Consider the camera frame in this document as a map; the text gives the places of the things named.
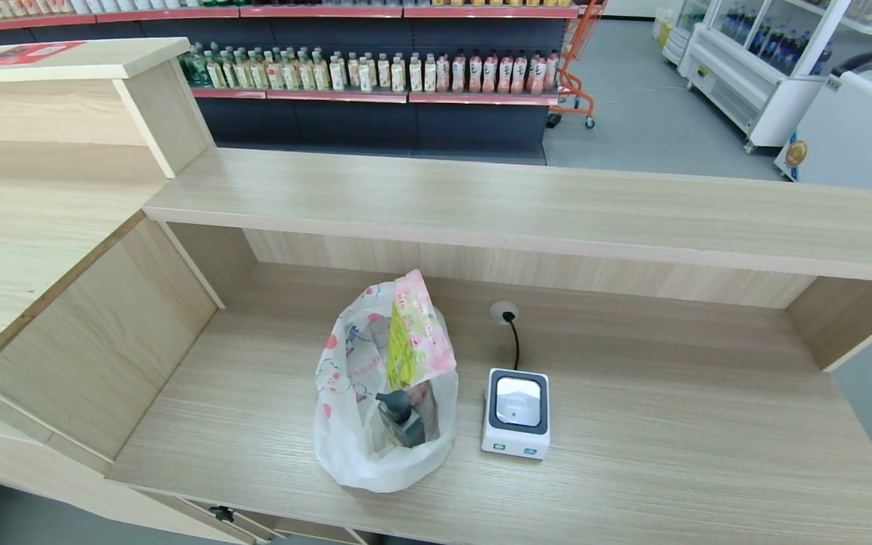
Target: dark bottle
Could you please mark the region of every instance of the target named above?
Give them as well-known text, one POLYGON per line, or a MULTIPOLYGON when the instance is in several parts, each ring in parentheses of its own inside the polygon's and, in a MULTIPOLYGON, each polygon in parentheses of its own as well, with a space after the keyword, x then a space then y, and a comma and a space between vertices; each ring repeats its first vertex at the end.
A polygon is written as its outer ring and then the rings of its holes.
POLYGON ((749 45, 749 52, 755 53, 758 55, 760 51, 762 51, 762 44, 765 42, 765 38, 769 36, 769 31, 772 30, 772 17, 766 17, 762 20, 762 25, 755 31, 755 37, 752 39, 752 44, 749 45))
POLYGON ((783 41, 783 35, 786 34, 786 25, 780 24, 779 28, 769 33, 769 39, 765 42, 765 47, 762 49, 761 58, 771 59, 775 55, 776 49, 779 48, 779 42, 783 41))

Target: bottled drink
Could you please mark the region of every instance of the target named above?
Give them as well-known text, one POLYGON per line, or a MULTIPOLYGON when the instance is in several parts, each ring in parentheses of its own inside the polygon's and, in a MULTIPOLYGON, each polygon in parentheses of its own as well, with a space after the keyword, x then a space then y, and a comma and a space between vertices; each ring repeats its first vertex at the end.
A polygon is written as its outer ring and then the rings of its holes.
POLYGON ((823 73, 823 66, 827 64, 827 60, 830 59, 831 55, 833 55, 833 42, 827 42, 826 48, 820 53, 820 58, 813 65, 813 76, 819 76, 820 73, 823 73))
POLYGON ((758 27, 758 30, 755 31, 755 36, 752 39, 752 44, 749 45, 749 51, 754 53, 754 55, 758 55, 762 51, 762 44, 764 44, 766 37, 769 36, 769 31, 772 30, 772 17, 766 17, 762 20, 762 24, 758 27))
POLYGON ((780 24, 778 28, 769 33, 769 39, 765 42, 765 47, 762 49, 761 57, 771 59, 775 55, 776 49, 779 48, 779 42, 783 41, 786 34, 786 24, 780 24))

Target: beverage bottle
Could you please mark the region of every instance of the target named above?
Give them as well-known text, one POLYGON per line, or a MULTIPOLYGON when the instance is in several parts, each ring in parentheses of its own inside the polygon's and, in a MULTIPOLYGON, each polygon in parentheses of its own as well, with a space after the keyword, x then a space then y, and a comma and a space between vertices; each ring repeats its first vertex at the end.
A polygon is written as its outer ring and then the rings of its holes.
POLYGON ((482 86, 484 93, 492 93, 496 90, 496 69, 496 52, 491 49, 490 56, 484 59, 484 85, 482 86))
POLYGON ((409 89, 414 93, 422 91, 422 63, 416 56, 409 61, 409 89))
POLYGON ((826 48, 820 53, 820 58, 816 59, 816 64, 813 65, 813 76, 819 76, 823 73, 823 66, 827 64, 827 60, 833 56, 833 42, 827 42, 826 48))
POLYGON ((271 86, 271 89, 285 88, 285 79, 284 77, 281 77, 281 68, 278 66, 280 60, 280 54, 278 54, 276 58, 276 53, 274 51, 264 52, 264 75, 267 76, 267 82, 271 86))
POLYGON ((450 90, 450 59, 445 54, 440 54, 436 59, 436 93, 445 93, 450 90))
POLYGON ((765 42, 765 38, 768 37, 769 31, 772 30, 772 17, 766 17, 762 20, 762 24, 758 27, 758 30, 755 31, 755 36, 752 39, 752 44, 749 45, 749 51, 754 53, 754 55, 758 55, 760 51, 762 51, 762 44, 765 42))
POLYGON ((191 45, 189 54, 192 82, 198 87, 210 86, 212 82, 210 76, 207 75, 207 62, 204 62, 204 56, 198 51, 196 45, 191 45))
POLYGON ((210 82, 215 89, 224 89, 228 83, 224 80, 224 72, 221 65, 214 59, 214 51, 204 52, 204 64, 207 68, 207 76, 210 77, 210 82))
POLYGON ((345 90, 345 68, 337 56, 329 58, 329 76, 332 78, 332 90, 345 90))
POLYGON ((523 93, 523 82, 527 79, 527 58, 523 56, 523 51, 520 55, 513 59, 513 79, 509 84, 509 92, 519 95, 523 93))
POLYGON ((359 59, 356 58, 356 53, 349 53, 349 82, 353 87, 361 87, 359 83, 359 59))
POLYGON ((484 62, 480 55, 473 53, 470 58, 470 92, 479 93, 482 90, 482 77, 484 77, 484 62))
POLYGON ((508 54, 500 59, 500 80, 497 83, 498 93, 509 93, 509 82, 513 75, 513 58, 508 54))
POLYGON ((543 77, 547 73, 547 63, 546 62, 536 62, 534 63, 534 72, 530 75, 530 94, 532 95, 540 95, 543 94, 543 77))
POLYGON ((363 93, 371 93, 374 87, 366 58, 359 58, 359 86, 363 93))
POLYGON ((315 90, 315 67, 308 59, 308 51, 298 52, 298 76, 301 76, 301 88, 306 91, 315 90))
POLYGON ((325 64, 325 59, 322 58, 322 52, 319 49, 315 49, 315 52, 312 53, 314 58, 315 68, 315 89, 319 91, 328 91, 329 87, 332 86, 332 76, 329 75, 329 66, 325 64))
POLYGON ((378 86, 385 90, 392 89, 392 71, 388 64, 388 56, 378 53, 378 86))
POLYGON ((796 29, 790 30, 789 35, 783 38, 782 41, 779 41, 779 48, 776 48, 776 52, 772 55, 772 66, 786 72, 786 56, 793 53, 793 49, 796 48, 796 42, 798 41, 799 37, 796 35, 796 29))
POLYGON ((392 92, 401 93, 406 90, 406 63, 398 53, 392 60, 392 92))
POLYGON ((371 77, 369 81, 372 83, 372 88, 374 89, 378 84, 378 71, 376 69, 375 60, 372 58, 372 53, 366 53, 366 64, 369 65, 369 77, 371 77))
POLYGON ((422 69, 422 90, 427 93, 436 92, 436 58, 432 53, 426 55, 426 65, 422 69))
POLYGON ((783 41, 783 36, 786 34, 786 24, 780 24, 778 28, 769 33, 769 39, 765 41, 765 48, 762 49, 761 57, 771 59, 772 55, 779 48, 779 42, 783 41))
POLYGON ((466 56, 460 49, 453 59, 453 92, 461 93, 464 89, 466 89, 466 56))
POLYGON ((252 89, 254 82, 251 80, 251 67, 248 66, 244 59, 244 53, 241 51, 235 52, 235 77, 238 77, 238 87, 240 89, 252 89))
POLYGON ((557 63, 559 62, 557 49, 553 49, 547 56, 547 72, 543 76, 543 88, 554 89, 557 86, 557 63))

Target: orange shopping cart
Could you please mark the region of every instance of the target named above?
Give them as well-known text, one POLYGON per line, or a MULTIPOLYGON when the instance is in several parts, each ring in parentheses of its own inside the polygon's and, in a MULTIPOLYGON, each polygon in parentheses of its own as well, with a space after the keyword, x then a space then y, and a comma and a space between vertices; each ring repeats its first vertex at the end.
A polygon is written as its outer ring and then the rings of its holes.
POLYGON ((559 123, 563 114, 584 114, 584 126, 588 129, 594 128, 594 99, 584 92, 584 82, 571 73, 570 66, 571 62, 581 59, 581 55, 584 54, 587 42, 591 39, 591 34, 594 34, 594 27, 607 4, 608 0, 590 0, 587 4, 581 4, 581 14, 567 23, 563 51, 561 51, 561 65, 557 69, 557 94, 560 96, 561 104, 574 96, 574 107, 551 107, 547 120, 548 127, 554 127, 559 123), (585 100, 587 107, 581 107, 581 99, 585 100))

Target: sticker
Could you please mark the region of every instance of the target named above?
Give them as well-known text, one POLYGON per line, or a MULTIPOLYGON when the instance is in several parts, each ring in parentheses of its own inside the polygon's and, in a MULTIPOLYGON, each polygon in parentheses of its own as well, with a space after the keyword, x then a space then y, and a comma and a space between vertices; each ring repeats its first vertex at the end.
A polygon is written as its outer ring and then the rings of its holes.
POLYGON ((33 64, 44 58, 51 58, 52 55, 57 55, 67 49, 72 49, 85 43, 86 41, 17 45, 14 46, 14 48, 9 48, 6 49, 6 51, 0 52, 0 66, 33 64))

